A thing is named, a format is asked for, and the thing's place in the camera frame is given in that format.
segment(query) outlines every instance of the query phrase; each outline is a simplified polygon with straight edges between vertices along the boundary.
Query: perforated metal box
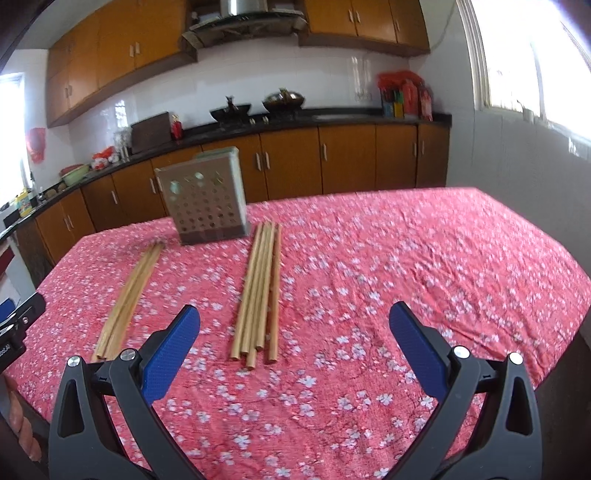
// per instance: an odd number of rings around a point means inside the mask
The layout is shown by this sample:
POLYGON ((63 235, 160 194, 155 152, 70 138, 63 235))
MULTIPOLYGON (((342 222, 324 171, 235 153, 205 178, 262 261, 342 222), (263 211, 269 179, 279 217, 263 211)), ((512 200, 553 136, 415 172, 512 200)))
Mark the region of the perforated metal box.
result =
POLYGON ((221 148, 155 170, 184 245, 249 235, 238 154, 221 148))

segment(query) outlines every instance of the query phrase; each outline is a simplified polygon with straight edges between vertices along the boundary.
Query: floor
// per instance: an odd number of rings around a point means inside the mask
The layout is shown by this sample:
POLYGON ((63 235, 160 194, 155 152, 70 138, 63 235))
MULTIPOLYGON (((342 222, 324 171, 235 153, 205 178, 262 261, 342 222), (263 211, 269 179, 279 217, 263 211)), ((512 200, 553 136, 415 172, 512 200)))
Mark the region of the floor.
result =
POLYGON ((591 478, 591 349, 580 334, 535 392, 543 434, 543 480, 591 478))

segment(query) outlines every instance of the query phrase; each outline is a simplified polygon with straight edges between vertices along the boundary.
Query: range hood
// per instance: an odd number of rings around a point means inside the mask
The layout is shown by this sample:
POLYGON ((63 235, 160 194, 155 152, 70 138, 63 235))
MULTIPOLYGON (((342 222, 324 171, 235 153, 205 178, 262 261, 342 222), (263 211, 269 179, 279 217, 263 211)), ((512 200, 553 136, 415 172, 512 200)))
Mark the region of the range hood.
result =
POLYGON ((251 38, 291 35, 307 26, 300 11, 274 8, 266 0, 222 0, 223 16, 190 27, 183 37, 197 50, 251 38))

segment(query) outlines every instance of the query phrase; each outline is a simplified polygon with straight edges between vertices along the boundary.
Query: bundle of chopsticks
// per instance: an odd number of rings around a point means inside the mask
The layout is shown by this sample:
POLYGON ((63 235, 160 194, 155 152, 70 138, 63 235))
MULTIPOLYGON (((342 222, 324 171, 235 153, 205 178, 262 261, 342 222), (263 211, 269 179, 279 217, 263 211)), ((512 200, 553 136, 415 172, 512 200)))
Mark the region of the bundle of chopsticks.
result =
POLYGON ((242 303, 238 310, 238 319, 230 358, 238 360, 246 355, 246 366, 252 370, 256 366, 256 353, 265 348, 267 334, 267 314, 269 314, 269 354, 273 363, 278 356, 279 335, 279 280, 281 269, 281 225, 274 222, 259 224, 256 229, 248 270, 242 293, 242 303), (269 287, 271 285, 271 308, 269 287))
POLYGON ((162 243, 150 245, 130 273, 121 294, 119 294, 117 303, 115 303, 115 307, 113 307, 100 333, 99 342, 96 344, 92 357, 94 362, 113 360, 119 355, 135 307, 163 248, 164 244, 162 243))

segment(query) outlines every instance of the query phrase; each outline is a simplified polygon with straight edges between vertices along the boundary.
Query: window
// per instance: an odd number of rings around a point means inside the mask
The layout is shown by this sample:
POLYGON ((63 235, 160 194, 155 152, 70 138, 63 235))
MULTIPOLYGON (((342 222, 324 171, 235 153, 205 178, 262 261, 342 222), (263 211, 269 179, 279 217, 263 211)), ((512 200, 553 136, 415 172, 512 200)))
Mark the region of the window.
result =
POLYGON ((28 186, 22 75, 0 76, 0 206, 28 186))
POLYGON ((458 0, 479 106, 523 108, 591 140, 591 61, 551 0, 458 0))

